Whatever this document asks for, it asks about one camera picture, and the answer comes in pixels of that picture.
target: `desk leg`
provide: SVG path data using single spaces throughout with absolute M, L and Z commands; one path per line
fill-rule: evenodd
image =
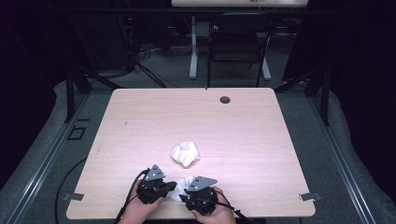
M 262 64 L 262 74 L 264 75 L 265 81 L 271 80 L 270 69 L 268 68 L 267 60 L 264 58 L 264 63 Z
M 191 64 L 190 64 L 190 78 L 197 78 L 197 67 L 198 67 L 198 53 L 197 53 L 197 36 L 195 33 L 195 17 L 191 18 Z

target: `desk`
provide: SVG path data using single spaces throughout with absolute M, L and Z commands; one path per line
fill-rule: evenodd
M 306 7 L 308 0 L 172 0 L 173 7 Z M 195 17 L 191 20 L 191 64 L 190 78 L 195 79 L 197 75 L 198 54 L 196 48 Z M 268 63 L 264 58 L 262 64 L 264 80 L 271 80 Z
M 228 96 L 223 104 L 219 98 Z M 184 168 L 172 149 L 193 141 L 201 160 Z M 309 217 L 308 187 L 274 91 L 241 89 L 116 90 L 67 210 L 71 219 L 115 218 L 135 177 L 153 164 L 165 181 L 202 175 L 217 179 L 248 217 Z M 151 219 L 193 218 L 166 199 Z

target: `human hand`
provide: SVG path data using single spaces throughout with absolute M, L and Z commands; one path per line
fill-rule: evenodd
M 221 195 L 222 189 L 212 187 L 218 196 L 219 203 L 228 204 L 227 200 Z M 192 210 L 192 214 L 195 218 L 205 224 L 236 224 L 235 217 L 233 216 L 233 210 L 222 205 L 217 205 L 216 209 L 208 216 L 203 216 L 199 212 Z
M 134 185 L 134 189 L 132 190 L 131 199 L 137 195 L 137 187 L 140 184 L 141 179 L 136 181 Z M 155 211 L 160 204 L 163 202 L 163 198 L 160 197 L 154 203 L 144 204 L 138 197 L 134 198 L 128 203 L 128 206 L 125 209 L 125 212 L 119 222 L 119 224 L 141 224 L 150 213 Z

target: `dark background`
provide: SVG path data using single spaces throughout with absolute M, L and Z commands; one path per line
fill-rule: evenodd
M 94 2 L 114 6 L 106 0 Z M 79 16 L 74 18 L 80 21 L 75 27 L 65 17 L 48 19 L 40 7 L 57 4 L 26 0 L 0 3 L 1 186 L 48 119 L 56 100 L 52 89 L 65 80 L 70 64 L 93 69 L 133 66 L 128 49 L 120 41 L 117 19 L 103 16 L 85 20 Z M 303 20 L 284 78 L 300 76 L 332 55 L 328 71 L 331 89 L 340 99 L 352 144 L 375 182 L 396 202 L 394 8 L 395 4 L 384 0 L 310 0 L 308 12 L 340 14 Z M 158 20 L 150 19 L 149 24 Z M 92 52 L 90 44 L 101 46 L 101 51 Z

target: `gray carpet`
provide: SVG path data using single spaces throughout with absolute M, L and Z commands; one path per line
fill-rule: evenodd
M 267 61 L 273 79 L 262 81 L 261 87 L 275 88 L 281 84 L 281 76 L 291 46 L 292 41 L 288 39 L 279 37 L 272 39 L 271 46 L 268 49 Z M 199 52 L 198 78 L 195 80 L 189 79 L 190 53 L 176 54 L 172 50 L 154 50 L 146 55 L 150 57 L 142 60 L 141 63 L 181 88 L 203 88 L 206 83 L 205 48 L 200 48 Z M 237 71 L 241 70 L 249 76 L 249 73 L 256 74 L 256 69 L 252 67 L 247 71 L 246 67 L 241 66 L 234 68 L 232 72 L 238 73 Z M 159 85 L 142 71 L 111 80 L 125 88 L 159 88 Z M 224 79 L 221 78 L 216 81 L 216 86 L 230 85 L 230 83 L 223 82 Z M 54 203 L 57 189 L 66 173 L 77 162 L 88 156 L 111 94 L 110 89 L 103 84 L 95 80 L 91 80 L 91 83 L 94 91 L 86 99 L 86 104 L 81 108 L 76 121 L 73 123 L 76 127 L 85 128 L 85 133 L 81 140 L 64 140 L 59 146 L 60 153 L 51 166 L 48 175 L 45 176 L 45 181 L 42 186 L 39 186 L 39 191 L 34 195 L 32 203 L 26 205 L 26 213 L 21 214 L 22 223 L 55 223 Z M 174 87 L 166 81 L 164 83 L 168 87 Z M 239 79 L 236 79 L 232 84 L 236 86 L 247 85 L 247 83 L 241 83 Z M 312 106 L 313 100 L 305 98 L 301 93 L 303 86 L 304 83 L 293 88 L 291 93 L 277 95 L 308 187 L 312 192 L 319 192 L 323 196 L 323 199 L 315 202 L 317 212 L 312 217 L 304 218 L 303 223 L 361 223 L 343 179 L 335 166 L 331 153 L 332 149 L 321 128 L 321 121 L 315 116 L 317 111 Z M 18 205 L 25 187 L 28 186 L 31 176 L 46 158 L 47 152 L 64 127 L 63 121 L 66 111 L 64 83 L 57 86 L 55 90 L 58 101 L 48 123 L 37 137 L 17 171 L 0 192 L 0 208 L 2 210 L 0 223 L 7 223 L 8 217 L 11 216 L 14 208 Z M 350 145 L 347 125 L 333 94 L 331 94 L 329 115 L 332 132 L 346 156 L 353 175 L 361 186 L 376 223 L 396 223 L 394 204 L 387 203 L 386 195 L 376 186 L 364 165 L 354 153 L 352 145 Z M 60 197 L 66 192 L 74 191 L 81 170 L 82 165 L 67 178 Z M 60 223 L 111 223 L 111 220 L 69 220 L 65 217 L 67 205 L 67 201 L 62 199 L 58 201 Z M 299 223 L 299 218 L 267 218 L 266 223 Z

